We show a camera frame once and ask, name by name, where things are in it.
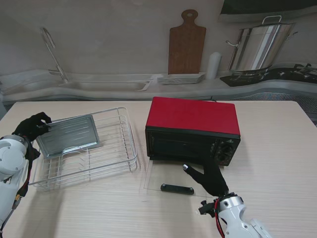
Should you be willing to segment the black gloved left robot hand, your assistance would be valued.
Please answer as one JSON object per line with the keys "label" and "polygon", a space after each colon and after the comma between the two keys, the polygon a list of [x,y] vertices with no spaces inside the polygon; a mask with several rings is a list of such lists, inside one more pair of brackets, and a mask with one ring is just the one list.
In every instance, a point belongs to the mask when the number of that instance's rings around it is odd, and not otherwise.
{"label": "black gloved left robot hand", "polygon": [[34,141],[38,136],[41,136],[49,131],[47,124],[52,123],[52,120],[44,112],[32,115],[30,118],[23,120],[12,133],[20,137],[26,137],[29,141]]}

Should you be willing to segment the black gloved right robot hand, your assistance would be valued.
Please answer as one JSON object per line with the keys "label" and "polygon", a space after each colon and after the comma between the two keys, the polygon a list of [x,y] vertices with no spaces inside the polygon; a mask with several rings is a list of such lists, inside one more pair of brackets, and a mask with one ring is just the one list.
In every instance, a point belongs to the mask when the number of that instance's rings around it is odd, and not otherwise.
{"label": "black gloved right robot hand", "polygon": [[203,160],[204,172],[201,173],[193,167],[184,164],[183,170],[191,178],[200,184],[208,194],[212,196],[222,197],[229,193],[229,188],[224,177],[221,174],[220,168],[212,159]]}

